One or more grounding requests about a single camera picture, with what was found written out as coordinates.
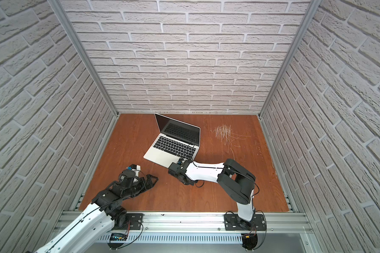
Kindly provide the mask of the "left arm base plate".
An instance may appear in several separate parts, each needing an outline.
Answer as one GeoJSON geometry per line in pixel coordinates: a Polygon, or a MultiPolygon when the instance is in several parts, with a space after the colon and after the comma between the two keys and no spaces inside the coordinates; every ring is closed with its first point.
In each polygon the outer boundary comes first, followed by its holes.
{"type": "Polygon", "coordinates": [[[143,213],[122,214],[114,220],[112,230],[141,230],[143,213]]]}

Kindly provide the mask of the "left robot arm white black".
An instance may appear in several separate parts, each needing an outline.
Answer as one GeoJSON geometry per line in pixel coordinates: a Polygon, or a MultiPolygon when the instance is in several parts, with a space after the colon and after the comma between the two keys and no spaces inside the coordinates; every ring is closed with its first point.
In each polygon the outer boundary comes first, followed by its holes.
{"type": "Polygon", "coordinates": [[[117,180],[100,191],[86,209],[61,233],[37,249],[37,253],[83,253],[101,236],[123,229],[123,237],[141,225],[143,214],[127,214],[122,202],[151,190],[158,178],[145,175],[135,164],[125,169],[117,180]]]}

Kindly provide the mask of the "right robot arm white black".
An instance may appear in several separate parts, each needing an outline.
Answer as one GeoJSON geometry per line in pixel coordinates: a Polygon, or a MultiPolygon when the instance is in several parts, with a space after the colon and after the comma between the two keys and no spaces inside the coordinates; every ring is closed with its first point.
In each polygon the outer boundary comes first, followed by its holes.
{"type": "Polygon", "coordinates": [[[252,221],[255,176],[233,159],[217,164],[199,163],[193,160],[172,163],[168,173],[184,185],[195,185],[199,180],[218,183],[238,207],[238,217],[252,221]]]}

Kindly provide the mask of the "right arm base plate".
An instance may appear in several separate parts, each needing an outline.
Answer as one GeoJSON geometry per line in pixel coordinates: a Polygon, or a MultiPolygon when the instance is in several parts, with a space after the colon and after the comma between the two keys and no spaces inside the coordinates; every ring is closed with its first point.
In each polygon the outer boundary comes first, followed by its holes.
{"type": "Polygon", "coordinates": [[[263,214],[254,214],[251,221],[241,219],[237,214],[224,214],[226,231],[266,231],[267,222],[263,214]]]}

